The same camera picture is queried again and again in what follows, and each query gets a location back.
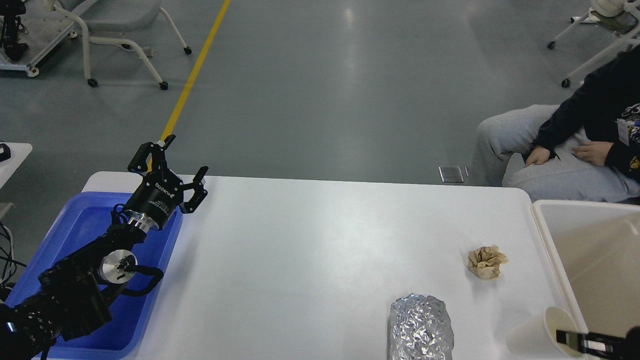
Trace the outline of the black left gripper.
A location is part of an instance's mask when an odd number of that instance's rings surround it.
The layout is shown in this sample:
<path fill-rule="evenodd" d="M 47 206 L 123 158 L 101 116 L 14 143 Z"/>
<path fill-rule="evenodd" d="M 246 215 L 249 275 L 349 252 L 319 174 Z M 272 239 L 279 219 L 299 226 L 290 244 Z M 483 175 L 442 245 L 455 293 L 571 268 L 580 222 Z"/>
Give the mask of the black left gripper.
<path fill-rule="evenodd" d="M 162 230 L 178 205 L 182 214 L 194 213 L 208 196 L 204 178 L 210 167 L 200 167 L 189 183 L 183 183 L 169 169 L 165 152 L 175 138 L 175 134 L 170 134 L 162 141 L 143 143 L 126 167 L 130 173 L 146 179 L 161 179 L 144 180 L 123 208 L 126 223 L 144 232 Z M 185 191 L 193 193 L 182 202 L 179 197 Z"/>

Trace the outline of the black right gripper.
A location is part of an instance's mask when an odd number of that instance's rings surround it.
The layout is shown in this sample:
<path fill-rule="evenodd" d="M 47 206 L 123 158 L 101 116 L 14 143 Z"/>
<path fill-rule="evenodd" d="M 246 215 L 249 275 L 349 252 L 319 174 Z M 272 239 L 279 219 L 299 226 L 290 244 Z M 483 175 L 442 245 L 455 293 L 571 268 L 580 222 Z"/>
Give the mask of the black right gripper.
<path fill-rule="evenodd" d="M 556 330 L 555 341 L 574 351 L 592 356 L 622 356 L 623 360 L 640 360 L 640 326 L 634 326 L 626 337 L 605 333 L 580 333 Z"/>

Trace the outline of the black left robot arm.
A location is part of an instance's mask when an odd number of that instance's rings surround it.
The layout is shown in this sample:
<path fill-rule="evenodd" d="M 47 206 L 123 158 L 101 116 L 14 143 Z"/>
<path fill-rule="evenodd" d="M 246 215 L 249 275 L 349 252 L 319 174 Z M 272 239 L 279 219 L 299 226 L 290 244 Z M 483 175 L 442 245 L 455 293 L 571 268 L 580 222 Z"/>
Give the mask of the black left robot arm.
<path fill-rule="evenodd" d="M 190 183 L 169 169 L 165 153 L 175 137 L 140 145 L 127 169 L 142 182 L 126 203 L 112 208 L 104 234 L 39 274 L 38 292 L 1 305 L 3 360 L 44 360 L 58 337 L 86 337 L 112 321 L 110 307 L 119 296 L 147 296 L 160 283 L 162 269 L 139 264 L 134 246 L 162 230 L 177 208 L 192 214 L 208 194 L 207 166 Z"/>

